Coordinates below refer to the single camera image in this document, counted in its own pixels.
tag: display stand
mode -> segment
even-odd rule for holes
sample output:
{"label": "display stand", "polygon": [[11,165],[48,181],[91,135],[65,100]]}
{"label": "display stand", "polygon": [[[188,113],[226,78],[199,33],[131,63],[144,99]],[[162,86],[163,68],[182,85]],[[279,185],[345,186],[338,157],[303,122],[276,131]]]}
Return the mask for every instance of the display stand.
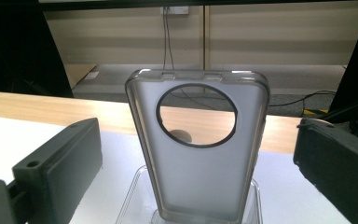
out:
{"label": "display stand", "polygon": [[[162,219],[146,166],[141,167],[132,180],[126,200],[118,215],[117,224],[176,224]],[[242,224],[262,224],[260,192],[252,180],[249,188]]]}

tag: electrical outlet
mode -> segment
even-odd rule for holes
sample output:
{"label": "electrical outlet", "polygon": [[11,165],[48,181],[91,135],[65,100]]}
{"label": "electrical outlet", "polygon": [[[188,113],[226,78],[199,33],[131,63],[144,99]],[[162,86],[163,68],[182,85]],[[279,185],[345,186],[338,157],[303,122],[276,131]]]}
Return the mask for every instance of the electrical outlet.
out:
{"label": "electrical outlet", "polygon": [[[163,7],[159,9],[159,13],[162,15],[164,12]],[[187,15],[188,7],[168,7],[167,15]]]}

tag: circular camera cutout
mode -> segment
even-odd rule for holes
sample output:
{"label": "circular camera cutout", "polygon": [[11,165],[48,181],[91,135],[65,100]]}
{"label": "circular camera cutout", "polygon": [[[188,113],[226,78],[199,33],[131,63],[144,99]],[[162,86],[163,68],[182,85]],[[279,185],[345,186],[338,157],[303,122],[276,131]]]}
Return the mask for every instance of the circular camera cutout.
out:
{"label": "circular camera cutout", "polygon": [[221,91],[187,84],[161,97],[157,116],[162,130],[173,140],[192,147],[213,147],[235,133],[237,109]]}

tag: translucent gray phone case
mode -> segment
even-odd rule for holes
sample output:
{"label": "translucent gray phone case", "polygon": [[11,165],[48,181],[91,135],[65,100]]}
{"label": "translucent gray phone case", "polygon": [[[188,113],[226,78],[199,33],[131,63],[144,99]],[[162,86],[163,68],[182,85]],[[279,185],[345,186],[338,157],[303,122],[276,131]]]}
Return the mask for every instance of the translucent gray phone case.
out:
{"label": "translucent gray phone case", "polygon": [[[161,100],[185,86],[206,87],[228,98],[235,124],[226,138],[197,145],[167,131]],[[131,75],[126,93],[160,216],[182,223],[241,223],[264,131],[267,80],[253,72],[144,69]]]}

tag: wall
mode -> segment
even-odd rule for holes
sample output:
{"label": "wall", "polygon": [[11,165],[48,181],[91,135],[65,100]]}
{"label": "wall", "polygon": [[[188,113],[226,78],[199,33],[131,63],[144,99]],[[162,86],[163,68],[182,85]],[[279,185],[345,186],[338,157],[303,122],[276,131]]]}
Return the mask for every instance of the wall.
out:
{"label": "wall", "polygon": [[[162,64],[159,8],[47,12],[64,63]],[[169,17],[175,64],[347,64],[358,1],[207,7]]]}

